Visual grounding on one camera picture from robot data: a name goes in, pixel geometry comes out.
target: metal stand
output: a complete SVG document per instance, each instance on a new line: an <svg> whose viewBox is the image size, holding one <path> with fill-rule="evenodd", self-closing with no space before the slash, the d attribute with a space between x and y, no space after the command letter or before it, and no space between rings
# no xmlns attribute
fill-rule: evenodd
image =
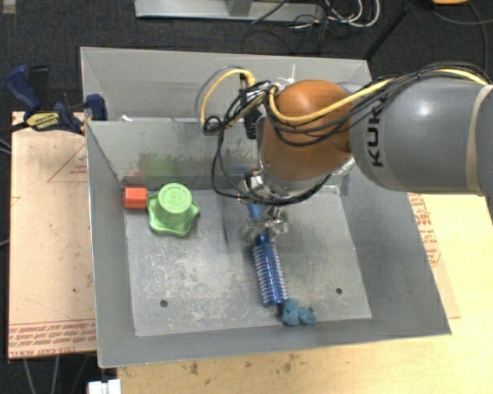
<svg viewBox="0 0 493 394"><path fill-rule="evenodd" d="M278 2L255 0L136 0L136 17L167 17L254 21ZM294 21L302 15L317 16L316 4L285 3L270 21Z"/></svg>

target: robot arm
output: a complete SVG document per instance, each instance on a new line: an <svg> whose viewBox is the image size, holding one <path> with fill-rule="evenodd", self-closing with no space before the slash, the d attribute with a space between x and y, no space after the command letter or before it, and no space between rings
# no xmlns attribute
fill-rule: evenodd
<svg viewBox="0 0 493 394"><path fill-rule="evenodd" d="M296 203L356 163L391 190L485 195L493 220L493 85L476 67L437 63L355 92L323 80L257 84L249 75L222 120L201 113L203 131L222 144L227 127L265 108L256 114L259 167L234 184L241 198Z"/></svg>

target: yellow cable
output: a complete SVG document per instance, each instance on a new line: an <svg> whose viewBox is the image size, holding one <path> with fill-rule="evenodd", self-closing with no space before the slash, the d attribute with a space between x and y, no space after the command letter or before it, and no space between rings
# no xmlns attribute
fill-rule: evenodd
<svg viewBox="0 0 493 394"><path fill-rule="evenodd" d="M232 76L232 75L245 75L246 77L246 85L247 86L252 86L255 84L256 79L254 78L254 75L250 73L248 70L243 70L243 69L233 69L230 71L227 71L223 75L221 75L215 82L214 84L208 89L208 92L205 95L205 98L203 99L203 103L200 106L200 123L201 125L205 124L206 120L206 104L208 103L208 99L210 95L215 91L215 88L218 87L218 85L225 80L227 77Z"/></svg>
<svg viewBox="0 0 493 394"><path fill-rule="evenodd" d="M471 82L475 82L479 85L488 85L484 79L482 79L480 76L473 75L473 73L469 73L468 71L463 71L463 70L457 70L457 69L441 69L438 71L443 71L445 73L452 73L457 76L463 76L468 78Z"/></svg>
<svg viewBox="0 0 493 394"><path fill-rule="evenodd" d="M348 103L351 103L352 101L361 98L362 96L371 94L373 92L376 92L377 90L383 88L387 83L389 83L392 79L387 79L387 80L382 80L381 82L378 82L372 86L369 86L368 88L362 89L355 94L352 94L348 96L347 98L342 99L341 101L338 101L336 103L333 103L332 105L329 105L328 107L325 107L321 109L320 111L313 112L311 114L307 114L303 117L287 117L286 115L282 114L277 108L276 104L274 101L274 92L272 91L274 89L270 88L269 91L269 105L270 109L274 113L274 115L281 121L281 122L286 122L288 124L297 124L297 123L302 123L302 122L308 122L312 120L317 120L320 117L323 117L324 115L327 115L328 113L339 109Z"/></svg>
<svg viewBox="0 0 493 394"><path fill-rule="evenodd" d="M462 71L462 70L457 70L457 69L440 69L437 71L443 71L445 73L451 73L451 74L455 74L457 76L462 76L462 77L469 79L470 81L478 83L479 85L488 85L488 83L485 80L483 80L481 77L475 76L472 73L469 73L467 71ZM392 79L382 80L381 82L378 82L372 86L369 86L368 88L362 89L362 90L348 96L347 98L342 99L341 101L333 103L333 104L329 105L328 107L325 107L325 108L323 108L319 111L316 111L316 112L312 112L312 113L307 114L303 117L288 117L288 116L282 114L277 109L275 101L274 101L274 89L276 89L275 87L272 87L269 90L269 105L270 105L270 109L272 110L274 115L281 122L287 123L289 125L313 121L313 120L317 120L318 118L321 118L321 117L329 114L330 112L332 112L336 109L339 109L339 108L347 105L348 103L351 103L352 101L355 101L356 99L359 99L363 96L366 96L368 94L372 94L373 92L380 90L385 85L387 85L391 80Z"/></svg>

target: blue plastic object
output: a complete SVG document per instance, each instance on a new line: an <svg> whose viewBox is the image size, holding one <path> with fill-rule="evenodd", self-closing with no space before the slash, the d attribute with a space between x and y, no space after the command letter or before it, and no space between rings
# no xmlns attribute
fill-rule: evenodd
<svg viewBox="0 0 493 394"><path fill-rule="evenodd" d="M294 298L288 298L283 304L283 323L289 326L299 324L313 324L316 316L312 308L300 308L299 302Z"/></svg>
<svg viewBox="0 0 493 394"><path fill-rule="evenodd" d="M316 316L312 308L300 308L297 314L301 324L313 324L316 322Z"/></svg>
<svg viewBox="0 0 493 394"><path fill-rule="evenodd" d="M262 214L256 204L248 204L248 212L251 218L258 218ZM266 232L256 237L253 256L263 304L281 305L288 298L287 287L283 279L278 249Z"/></svg>
<svg viewBox="0 0 493 394"><path fill-rule="evenodd" d="M27 66L18 66L11 70L6 76L6 87L16 99L28 106L30 112L42 107L42 102L27 79Z"/></svg>

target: cardboard sheet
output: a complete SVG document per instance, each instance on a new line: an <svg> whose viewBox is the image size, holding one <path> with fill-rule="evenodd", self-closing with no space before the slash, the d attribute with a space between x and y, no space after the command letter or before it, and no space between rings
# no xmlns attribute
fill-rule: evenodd
<svg viewBox="0 0 493 394"><path fill-rule="evenodd" d="M96 349L85 138L12 138L10 359Z"/></svg>

